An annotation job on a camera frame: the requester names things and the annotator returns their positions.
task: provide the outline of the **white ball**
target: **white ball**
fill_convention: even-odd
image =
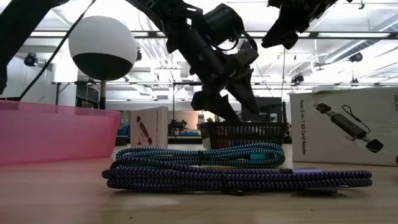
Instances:
[[[82,19],[69,36],[69,51],[76,66],[97,80],[117,80],[137,59],[137,42],[117,19],[91,16]]]

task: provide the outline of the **ceiling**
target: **ceiling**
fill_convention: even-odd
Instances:
[[[9,1],[0,0],[0,11],[2,11]],[[37,30],[57,31],[67,30],[85,10],[91,0],[70,0],[68,3],[52,9],[39,24]],[[247,31],[264,31],[270,29],[278,18],[279,10],[273,7],[267,7],[267,1],[258,0],[185,0],[189,4],[200,7],[204,12],[208,12],[220,3],[225,3],[232,7],[244,21]],[[358,9],[361,5],[360,0],[354,0],[348,4],[344,0],[339,0],[324,15],[315,20],[308,31],[316,32],[377,32],[379,26],[385,21],[398,21],[398,0],[363,0],[364,9]],[[130,30],[156,30],[156,27],[146,22],[146,16],[139,12],[124,0],[97,0],[93,7],[87,12],[86,16],[102,15],[114,17]],[[26,41],[20,52],[27,53],[35,50],[42,59],[48,59],[58,45],[60,39],[51,38],[31,38]],[[398,56],[398,39],[382,40],[368,48],[362,49],[364,55],[362,62],[351,63],[340,61],[331,65],[325,65],[324,70],[319,70],[314,63],[324,62],[324,58],[337,50],[344,50],[350,44],[358,43],[358,40],[299,40],[294,48],[285,50],[283,46],[272,47],[269,49],[259,49],[260,57],[252,64],[254,69],[252,82],[282,82],[285,77],[286,82],[290,83],[291,77],[301,73],[305,77],[305,82],[320,83],[338,83],[350,82],[352,77],[359,78],[363,83],[374,82],[398,82],[398,69],[395,64]],[[158,47],[162,53],[161,45],[164,45],[165,39],[150,40],[151,46]],[[143,51],[143,59],[134,65],[134,71],[151,72],[151,67],[156,62],[150,60],[148,52]],[[68,54],[68,45],[63,46],[61,54]],[[184,65],[184,58],[178,52],[174,52],[172,59],[175,64],[182,66],[180,76],[174,77],[174,80],[195,80],[188,78],[188,67]]]

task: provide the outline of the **label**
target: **label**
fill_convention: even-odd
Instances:
[[[394,99],[396,101],[396,110],[398,111],[398,95],[395,95]]]
[[[307,126],[305,125],[305,110],[304,110],[304,101],[300,100],[300,120],[301,120],[301,140],[302,140],[302,154],[305,156],[307,153],[307,139],[305,138],[305,133]]]
[[[277,123],[278,122],[278,114],[270,114],[270,122]]]

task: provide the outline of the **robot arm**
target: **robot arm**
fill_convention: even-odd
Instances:
[[[191,66],[190,73],[197,74],[202,81],[202,91],[193,96],[194,110],[211,111],[229,121],[239,121],[228,96],[220,95],[226,88],[252,113],[258,113],[250,84],[250,64],[258,58],[257,45],[244,31],[243,21],[233,9],[220,4],[203,15],[201,9],[182,0],[126,1],[154,22],[168,38],[169,53],[179,50]],[[242,35],[249,39],[252,48],[226,55],[218,47],[226,40],[237,43]]]
[[[258,107],[251,88],[250,64],[258,58],[255,41],[245,32],[242,18],[230,7],[220,4],[211,12],[203,11],[183,0],[126,0],[167,36],[169,53],[179,50],[190,64],[191,74],[202,81],[202,91],[193,96],[194,110],[211,111],[228,121],[239,121],[228,96],[227,89],[253,114]],[[283,44],[288,49],[297,41],[296,31],[303,32],[309,23],[321,16],[337,0],[270,0],[270,6],[279,7],[280,17],[263,39],[263,47]],[[6,87],[7,64],[29,38],[46,13],[68,0],[13,0],[0,15],[0,94]],[[238,43],[244,35],[251,48],[236,54],[224,54],[218,45],[226,40]]]

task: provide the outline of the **white box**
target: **white box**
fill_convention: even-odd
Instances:
[[[131,147],[167,149],[168,112],[166,106],[131,112]]]
[[[398,88],[294,94],[290,101],[293,161],[397,165]]]

